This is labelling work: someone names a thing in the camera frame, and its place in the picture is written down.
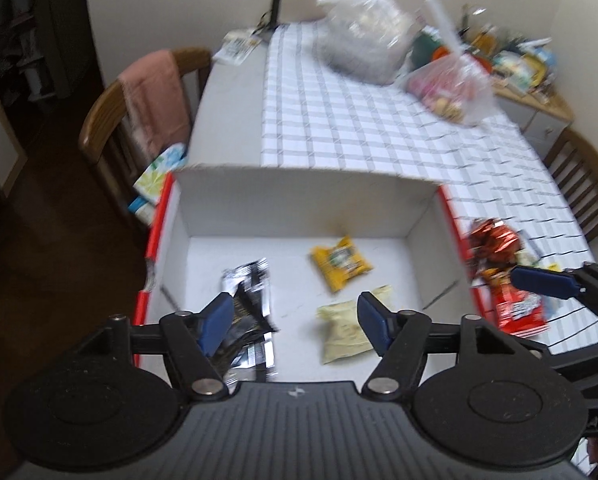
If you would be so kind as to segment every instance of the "snack package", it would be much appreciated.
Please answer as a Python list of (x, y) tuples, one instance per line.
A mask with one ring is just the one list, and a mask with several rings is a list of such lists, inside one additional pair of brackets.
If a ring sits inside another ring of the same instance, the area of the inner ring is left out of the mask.
[(134, 183), (137, 193), (144, 197), (153, 206), (159, 203), (161, 191), (166, 183), (166, 175), (177, 170), (186, 163), (186, 148), (182, 142), (169, 146), (155, 158)]
[[(388, 309), (393, 309), (391, 301), (393, 287), (380, 286), (371, 293)], [(323, 346), (322, 364), (372, 350), (373, 346), (357, 320), (357, 301), (321, 306), (317, 309), (317, 317), (330, 322), (330, 332)]]
[(233, 323), (217, 352), (211, 358), (213, 367), (222, 376), (226, 375), (245, 347), (261, 342), (266, 334), (277, 331), (268, 322), (268, 319), (263, 316), (261, 309), (253, 303), (250, 294), (244, 288), (243, 282), (237, 285), (233, 303)]
[(497, 328), (518, 337), (530, 337), (548, 330), (542, 298), (538, 294), (515, 288), (510, 280), (490, 287)]
[(489, 218), (473, 222), (468, 241), (473, 251), (471, 276), (487, 283), (497, 327), (519, 337), (548, 330), (543, 298), (510, 283), (510, 271), (518, 259), (532, 259), (519, 235), (502, 220)]
[(350, 278), (373, 268), (359, 254), (352, 240), (347, 236), (343, 237), (333, 248), (314, 247), (311, 250), (311, 255), (332, 292), (342, 290)]
[[(247, 300), (244, 299), (240, 292), (237, 293), (239, 284), (243, 284), (243, 291), (247, 294)], [(232, 294), (233, 297), (236, 296), (235, 316), (237, 316), (238, 312), (254, 312), (253, 318), (255, 320), (261, 321), (261, 319), (264, 319), (269, 326), (270, 282), (268, 262), (265, 258), (234, 269), (224, 270), (221, 280), (221, 290)], [(262, 323), (257, 323), (257, 326), (265, 330)], [(265, 332), (263, 335), (257, 333), (255, 342), (247, 344), (233, 359), (229, 370), (223, 377), (223, 381), (229, 389), (234, 389), (237, 381), (266, 382), (275, 376), (275, 355), (272, 346), (272, 332), (274, 332), (274, 328), (270, 328), (270, 332)], [(244, 333), (247, 333), (248, 336), (255, 335), (254, 332), (249, 331)]]
[(475, 126), (498, 112), (490, 76), (473, 56), (464, 53), (441, 3), (426, 0), (426, 5), (435, 16), (439, 35), (450, 54), (412, 72), (405, 90), (441, 118)]
[(253, 35), (253, 28), (231, 30), (223, 37), (219, 52), (214, 54), (213, 61), (226, 65), (239, 66), (250, 53), (261, 43), (261, 39)]

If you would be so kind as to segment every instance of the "chair backrest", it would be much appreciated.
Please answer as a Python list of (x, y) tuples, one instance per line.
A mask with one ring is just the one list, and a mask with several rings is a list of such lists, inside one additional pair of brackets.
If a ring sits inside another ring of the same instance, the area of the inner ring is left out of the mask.
[[(173, 50), (172, 54), (181, 76), (197, 71), (200, 99), (210, 74), (210, 51), (189, 47)], [(116, 80), (92, 105), (79, 135), (79, 149), (92, 165), (95, 176), (118, 212), (144, 235), (146, 229), (127, 207), (137, 196), (132, 185), (149, 161), (145, 160), (122, 125), (126, 113), (124, 91), (119, 80)]]
[(544, 164), (579, 222), (586, 240), (598, 236), (598, 152), (579, 133), (566, 128)]

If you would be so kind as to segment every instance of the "white checkered tablecloth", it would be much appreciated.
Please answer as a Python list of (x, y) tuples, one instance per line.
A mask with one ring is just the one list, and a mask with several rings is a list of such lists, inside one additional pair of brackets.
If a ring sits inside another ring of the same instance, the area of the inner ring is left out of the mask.
[[(438, 180), (467, 232), (472, 219), (523, 230), (542, 263), (592, 261), (570, 208), (518, 127), (501, 112), (479, 127), (443, 121), (395, 87), (354, 81), (317, 60), (320, 22), (279, 28), (268, 50), (261, 164), (380, 171)], [(598, 318), (562, 301), (534, 339), (560, 353), (598, 342)], [(573, 462), (586, 470), (585, 447)]]

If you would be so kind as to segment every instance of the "pink plastic bag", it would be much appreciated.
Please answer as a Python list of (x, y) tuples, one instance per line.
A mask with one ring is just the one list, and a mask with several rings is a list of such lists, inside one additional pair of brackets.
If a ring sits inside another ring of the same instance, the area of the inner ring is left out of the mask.
[(426, 0), (426, 4), (450, 54), (415, 70), (406, 79), (405, 89), (436, 115), (474, 126), (498, 111), (490, 76), (470, 54), (464, 54), (441, 3)]

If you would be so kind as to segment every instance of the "open box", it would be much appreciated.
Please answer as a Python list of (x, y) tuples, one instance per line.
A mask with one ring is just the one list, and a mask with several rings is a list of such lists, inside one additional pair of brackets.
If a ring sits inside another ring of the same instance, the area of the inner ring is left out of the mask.
[[(374, 266), (332, 294), (310, 257), (315, 245), (352, 237)], [(465, 249), (442, 186), (434, 182), (336, 170), (194, 166), (167, 178), (148, 244), (148, 280), (134, 323), (156, 323), (175, 309), (199, 312), (219, 292), (225, 269), (266, 258), (271, 284), (275, 380), (355, 381), (379, 357), (372, 351), (322, 365), (324, 304), (393, 287), (397, 310), (425, 310), (459, 323), (476, 312)], [(430, 356), (425, 376), (454, 364)], [(141, 367), (167, 380), (159, 356)]]

